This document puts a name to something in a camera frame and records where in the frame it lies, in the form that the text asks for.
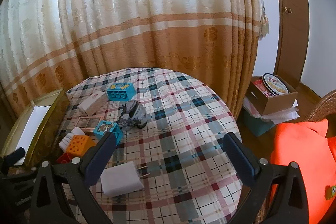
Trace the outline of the brown cardboard box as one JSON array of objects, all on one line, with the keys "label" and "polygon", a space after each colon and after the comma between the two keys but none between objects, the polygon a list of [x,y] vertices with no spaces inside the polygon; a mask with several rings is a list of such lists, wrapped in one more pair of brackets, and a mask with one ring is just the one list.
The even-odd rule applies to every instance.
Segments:
[{"label": "brown cardboard box", "polygon": [[280,80],[282,80],[288,88],[289,93],[280,96],[267,97],[257,88],[257,86],[254,85],[254,82],[259,79],[261,79],[260,76],[251,78],[251,82],[246,92],[246,97],[260,115],[273,114],[292,108],[294,101],[297,99],[298,92],[290,84],[280,78]]}]

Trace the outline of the pink framed makeup palette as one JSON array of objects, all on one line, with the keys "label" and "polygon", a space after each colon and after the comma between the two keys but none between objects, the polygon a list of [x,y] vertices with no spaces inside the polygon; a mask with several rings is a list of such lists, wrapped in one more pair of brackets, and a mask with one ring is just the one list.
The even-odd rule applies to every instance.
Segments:
[{"label": "pink framed makeup palette", "polygon": [[80,128],[85,134],[92,135],[96,126],[103,120],[104,117],[92,116],[92,117],[79,117],[75,127]]}]

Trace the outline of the brown wooden door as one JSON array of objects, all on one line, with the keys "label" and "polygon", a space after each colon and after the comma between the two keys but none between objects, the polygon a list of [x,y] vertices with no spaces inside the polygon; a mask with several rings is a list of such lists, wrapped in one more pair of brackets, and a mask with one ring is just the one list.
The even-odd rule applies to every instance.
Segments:
[{"label": "brown wooden door", "polygon": [[280,27],[274,72],[292,87],[299,86],[309,40],[308,0],[279,0]]}]

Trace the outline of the wicker chair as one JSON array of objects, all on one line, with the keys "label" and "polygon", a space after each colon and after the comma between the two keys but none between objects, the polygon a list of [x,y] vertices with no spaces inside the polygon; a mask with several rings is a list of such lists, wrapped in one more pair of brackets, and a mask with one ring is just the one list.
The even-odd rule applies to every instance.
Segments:
[{"label": "wicker chair", "polygon": [[336,111],[336,90],[327,93],[307,114],[304,121],[318,122]]}]

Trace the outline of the blue bear toy brick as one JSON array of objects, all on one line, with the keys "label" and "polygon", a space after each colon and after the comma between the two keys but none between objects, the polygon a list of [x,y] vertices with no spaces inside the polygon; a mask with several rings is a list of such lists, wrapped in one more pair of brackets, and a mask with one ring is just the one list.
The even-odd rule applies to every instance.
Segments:
[{"label": "blue bear toy brick", "polygon": [[115,136],[116,145],[119,145],[123,137],[123,132],[117,123],[110,121],[100,121],[93,130],[93,134],[98,140],[100,140],[108,132],[111,132]]}]

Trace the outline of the orange toy cube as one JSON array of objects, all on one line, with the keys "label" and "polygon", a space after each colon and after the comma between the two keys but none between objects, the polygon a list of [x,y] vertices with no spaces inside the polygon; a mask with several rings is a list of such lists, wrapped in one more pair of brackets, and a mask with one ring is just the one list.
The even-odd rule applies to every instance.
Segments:
[{"label": "orange toy cube", "polygon": [[83,157],[88,149],[95,145],[96,143],[88,135],[74,135],[66,149],[66,153],[73,157]]}]

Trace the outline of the grey black rock toy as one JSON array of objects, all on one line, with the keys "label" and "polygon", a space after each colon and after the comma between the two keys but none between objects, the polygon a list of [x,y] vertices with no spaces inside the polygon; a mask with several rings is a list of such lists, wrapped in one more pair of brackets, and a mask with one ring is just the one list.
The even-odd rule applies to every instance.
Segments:
[{"label": "grey black rock toy", "polygon": [[117,124],[122,131],[126,132],[134,127],[144,128],[147,125],[147,121],[148,116],[144,106],[138,101],[131,100],[123,107]]}]

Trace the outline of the plaid tablecloth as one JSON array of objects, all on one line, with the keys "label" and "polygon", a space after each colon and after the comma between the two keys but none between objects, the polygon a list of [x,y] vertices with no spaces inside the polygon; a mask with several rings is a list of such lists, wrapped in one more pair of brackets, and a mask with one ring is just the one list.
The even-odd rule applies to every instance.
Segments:
[{"label": "plaid tablecloth", "polygon": [[60,134],[70,132],[79,104],[114,83],[132,83],[148,123],[123,135],[108,166],[132,161],[142,190],[108,197],[91,192],[113,223],[227,223],[238,207],[242,183],[221,148],[224,135],[239,133],[220,97],[177,71],[128,68],[90,77],[67,91],[70,101]]}]

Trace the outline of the white power adapter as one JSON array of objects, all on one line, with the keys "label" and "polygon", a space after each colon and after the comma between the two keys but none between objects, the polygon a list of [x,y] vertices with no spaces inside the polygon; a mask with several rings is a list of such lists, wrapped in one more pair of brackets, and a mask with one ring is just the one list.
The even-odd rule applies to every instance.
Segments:
[{"label": "white power adapter", "polygon": [[142,190],[142,178],[147,174],[140,176],[139,171],[145,168],[147,165],[138,167],[133,161],[129,161],[104,169],[100,176],[103,193],[108,197],[117,197]]}]

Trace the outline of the stack of white papers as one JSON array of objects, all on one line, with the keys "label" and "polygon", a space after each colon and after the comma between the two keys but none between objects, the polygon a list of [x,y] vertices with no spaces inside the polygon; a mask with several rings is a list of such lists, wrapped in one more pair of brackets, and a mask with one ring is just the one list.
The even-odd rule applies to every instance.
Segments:
[{"label": "stack of white papers", "polygon": [[289,109],[281,110],[276,113],[260,115],[257,109],[252,105],[247,97],[243,100],[243,108],[254,118],[259,118],[264,122],[273,122],[274,124],[280,124],[295,120],[299,118],[298,114],[298,102],[294,101],[293,106]]}]

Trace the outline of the red toy brick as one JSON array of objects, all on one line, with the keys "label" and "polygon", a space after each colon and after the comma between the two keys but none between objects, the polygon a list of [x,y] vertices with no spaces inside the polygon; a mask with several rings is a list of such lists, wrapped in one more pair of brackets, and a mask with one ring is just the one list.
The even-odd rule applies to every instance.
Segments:
[{"label": "red toy brick", "polygon": [[71,160],[74,158],[74,156],[70,153],[65,152],[63,155],[61,155],[58,159],[57,159],[57,163],[58,164],[67,164],[69,162],[71,162]]}]

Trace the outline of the cream and tan curtain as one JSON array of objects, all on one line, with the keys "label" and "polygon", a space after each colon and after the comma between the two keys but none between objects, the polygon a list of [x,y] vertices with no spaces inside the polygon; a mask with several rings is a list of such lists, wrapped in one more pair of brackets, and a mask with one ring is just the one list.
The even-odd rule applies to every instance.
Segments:
[{"label": "cream and tan curtain", "polygon": [[257,56],[259,0],[1,0],[1,102],[129,67],[187,73],[238,116]]}]

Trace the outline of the white rectangular carton box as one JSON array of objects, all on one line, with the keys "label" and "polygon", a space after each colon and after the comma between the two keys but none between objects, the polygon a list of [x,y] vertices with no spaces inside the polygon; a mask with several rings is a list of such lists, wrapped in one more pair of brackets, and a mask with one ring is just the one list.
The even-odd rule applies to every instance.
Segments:
[{"label": "white rectangular carton box", "polygon": [[78,109],[85,116],[93,116],[108,102],[105,92],[97,91],[78,105]]}]

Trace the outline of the long blue toy brick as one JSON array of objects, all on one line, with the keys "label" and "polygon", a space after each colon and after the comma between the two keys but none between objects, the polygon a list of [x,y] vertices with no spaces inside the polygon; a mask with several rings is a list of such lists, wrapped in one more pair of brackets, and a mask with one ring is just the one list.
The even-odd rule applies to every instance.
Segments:
[{"label": "long blue toy brick", "polygon": [[115,83],[106,90],[110,101],[127,102],[135,95],[135,88],[132,83]]}]

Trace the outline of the dark green storage box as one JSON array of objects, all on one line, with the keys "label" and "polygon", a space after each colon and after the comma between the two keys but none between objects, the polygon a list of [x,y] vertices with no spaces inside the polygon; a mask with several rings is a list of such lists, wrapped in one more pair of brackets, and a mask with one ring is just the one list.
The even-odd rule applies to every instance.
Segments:
[{"label": "dark green storage box", "polygon": [[242,109],[243,112],[243,123],[250,130],[252,134],[259,137],[274,128],[275,124],[270,122],[265,122],[260,118],[254,118],[248,111]]}]

